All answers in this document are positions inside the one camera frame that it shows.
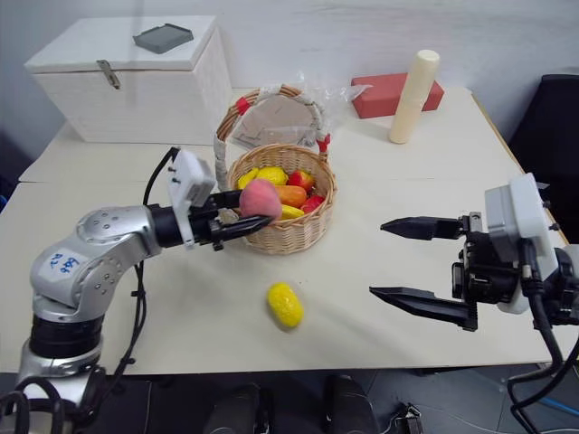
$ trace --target plastic bag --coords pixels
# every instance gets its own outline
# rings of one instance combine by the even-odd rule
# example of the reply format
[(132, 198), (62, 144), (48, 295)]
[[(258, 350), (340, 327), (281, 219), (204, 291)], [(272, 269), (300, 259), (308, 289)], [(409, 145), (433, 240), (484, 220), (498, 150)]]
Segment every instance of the plastic bag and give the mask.
[[(317, 84), (306, 81), (303, 76), (290, 86), (302, 90), (305, 99), (316, 102), (323, 129), (330, 135), (344, 122), (350, 102), (370, 87)], [(248, 148), (272, 143), (316, 144), (316, 122), (311, 110), (303, 101), (276, 95), (279, 89), (280, 85), (260, 88), (260, 98), (264, 99), (240, 118), (229, 135), (230, 141)]]

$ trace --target black cable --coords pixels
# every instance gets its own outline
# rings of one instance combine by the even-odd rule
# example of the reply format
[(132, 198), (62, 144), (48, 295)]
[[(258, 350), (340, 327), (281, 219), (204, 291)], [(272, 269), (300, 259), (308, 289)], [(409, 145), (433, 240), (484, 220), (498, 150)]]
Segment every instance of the black cable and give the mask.
[(525, 410), (523, 410), (523, 408), (526, 406), (520, 406), (520, 402), (514, 390), (515, 385), (523, 382), (540, 380), (542, 378), (549, 377), (554, 373), (557, 373), (561, 367), (561, 364), (563, 363), (563, 356), (561, 355), (561, 350), (559, 349), (559, 345), (557, 344), (555, 336), (553, 335), (553, 331), (551, 330), (551, 325), (549, 324), (548, 318), (546, 316), (541, 296), (534, 295), (530, 297), (529, 305), (531, 306), (531, 311), (533, 312), (533, 318), (536, 321), (536, 328), (539, 330), (539, 333), (545, 341), (547, 350), (551, 354), (552, 362), (545, 369), (540, 369), (532, 373), (526, 373), (509, 378), (507, 382), (507, 390), (508, 396), (513, 402), (513, 405), (510, 408), (513, 417), (523, 426), (523, 428), (525, 428), (529, 434), (537, 434), (539, 433), (539, 430), (531, 421)]
[(565, 361), (561, 369), (557, 372), (555, 377), (553, 377), (553, 379), (548, 384), (546, 384), (543, 387), (543, 389), (541, 389), (539, 392), (536, 392), (534, 395), (531, 395), (525, 400), (521, 401), (518, 404), (518, 406), (521, 408), (528, 407), (529, 405), (539, 401), (540, 399), (544, 398), (547, 394), (549, 394), (571, 370), (578, 356), (579, 356), (579, 338), (577, 338), (577, 341), (575, 342), (575, 345), (571, 350), (571, 353), (569, 353), (567, 360)]
[(24, 389), (35, 384), (40, 387), (48, 396), (48, 401), (51, 404), (52, 425), (51, 434), (61, 434), (64, 430), (64, 404), (61, 395), (56, 388), (44, 377), (32, 376), (25, 378), (19, 382), (14, 388), (15, 391), (24, 392)]
[(546, 314), (545, 306), (543, 305), (545, 288), (539, 273), (535, 245), (531, 240), (519, 240), (518, 256), (523, 295), (528, 298), (528, 303), (535, 321), (535, 328), (539, 331), (545, 341), (547, 350), (551, 355), (551, 364), (545, 369), (509, 378), (507, 382), (507, 390), (508, 396), (513, 402), (513, 405), (510, 408), (513, 417), (515, 417), (515, 419), (523, 426), (527, 433), (540, 434), (539, 430), (524, 410), (526, 405), (521, 405), (521, 402), (518, 400), (518, 397), (515, 394), (515, 386), (524, 382), (533, 382), (547, 378), (554, 373), (557, 373), (563, 364), (563, 356), (561, 355), (561, 350), (559, 349), (559, 345), (553, 335), (551, 323)]
[[(149, 195), (151, 194), (151, 190), (153, 188), (153, 184), (155, 183), (157, 177), (163, 170), (163, 167), (168, 163), (169, 159), (175, 160), (177, 153), (179, 152), (179, 148), (171, 147), (166, 154), (163, 156), (153, 173), (148, 179), (147, 186), (145, 188), (145, 193), (143, 195), (143, 205), (148, 205)], [(137, 343), (138, 337), (143, 330), (143, 326), (145, 325), (145, 320), (147, 319), (147, 293), (145, 292), (145, 284), (143, 281), (143, 274), (145, 272), (145, 262), (140, 261), (138, 265), (135, 266), (135, 273), (137, 274), (137, 290), (133, 291), (131, 294), (132, 296), (137, 298), (137, 303), (135, 306), (135, 321), (133, 323), (133, 332), (130, 337), (130, 343), (128, 345), (127, 351), (123, 354), (122, 358), (117, 365), (117, 369), (112, 375), (112, 380), (109, 387), (102, 393), (100, 398), (98, 399), (98, 404), (100, 405), (105, 398), (107, 398), (110, 393), (117, 387), (119, 384), (120, 378), (122, 377), (123, 373), (127, 369), (127, 366), (133, 364), (135, 359), (131, 357), (133, 353), (133, 349), (135, 348), (135, 344)]]
[(6, 409), (6, 415), (12, 413), (12, 406), (16, 406), (16, 421), (14, 434), (28, 434), (30, 430), (30, 405), (26, 395), (20, 391), (12, 391), (0, 397), (0, 420)]

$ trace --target wicker basket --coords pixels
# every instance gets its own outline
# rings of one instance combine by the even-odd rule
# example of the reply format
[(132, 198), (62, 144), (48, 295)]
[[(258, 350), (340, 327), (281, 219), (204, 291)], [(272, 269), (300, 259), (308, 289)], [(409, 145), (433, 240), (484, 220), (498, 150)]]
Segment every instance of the wicker basket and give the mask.
[[(225, 163), (225, 141), (235, 123), (249, 107), (274, 95), (295, 99), (308, 107), (317, 130), (319, 154), (303, 146), (283, 144), (259, 146), (235, 161), (228, 173)], [(253, 167), (276, 165), (282, 167), (286, 173), (292, 173), (296, 169), (310, 172), (316, 179), (315, 194), (326, 197), (326, 200), (313, 212), (304, 214), (297, 219), (274, 222), (270, 226), (249, 235), (247, 241), (255, 249), (269, 254), (287, 255), (307, 249), (326, 232), (332, 215), (337, 185), (336, 177), (327, 164), (329, 134), (324, 126), (323, 110), (318, 104), (304, 95), (301, 90), (283, 85), (276, 90), (266, 92), (255, 90), (242, 97), (229, 108), (227, 116), (217, 129), (214, 143), (215, 173), (219, 188), (222, 191), (235, 189), (237, 180)]]

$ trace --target yellow lemon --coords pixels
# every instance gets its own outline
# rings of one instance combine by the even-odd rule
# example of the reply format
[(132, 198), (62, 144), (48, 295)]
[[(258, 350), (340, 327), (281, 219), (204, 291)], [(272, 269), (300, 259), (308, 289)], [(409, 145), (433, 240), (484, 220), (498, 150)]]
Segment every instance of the yellow lemon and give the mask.
[(250, 170), (247, 174), (240, 176), (240, 178), (237, 180), (237, 188), (243, 190), (247, 186), (247, 184), (253, 181), (253, 179), (255, 178), (255, 176), (257, 176), (257, 173), (259, 171), (260, 169), (258, 169), (257, 167), (253, 167), (253, 169)]
[(276, 166), (261, 168), (255, 177), (267, 179), (274, 185), (285, 185), (288, 182), (288, 176), (286, 173), (281, 167)]
[(289, 220), (289, 219), (297, 219), (304, 215), (304, 212), (300, 208), (294, 208), (293, 206), (289, 205), (282, 205), (281, 206), (281, 219), (282, 220)]
[(304, 317), (304, 308), (290, 285), (274, 283), (268, 291), (268, 304), (278, 320), (286, 327), (298, 326)]

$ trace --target white wooden box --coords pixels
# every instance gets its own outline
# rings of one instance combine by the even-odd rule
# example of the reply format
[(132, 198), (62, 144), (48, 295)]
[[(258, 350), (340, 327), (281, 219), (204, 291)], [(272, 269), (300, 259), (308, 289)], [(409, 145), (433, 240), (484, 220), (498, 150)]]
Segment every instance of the white wooden box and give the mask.
[[(133, 35), (165, 23), (194, 39), (162, 54), (134, 44)], [(82, 19), (25, 67), (88, 142), (211, 145), (232, 96), (213, 16)]]

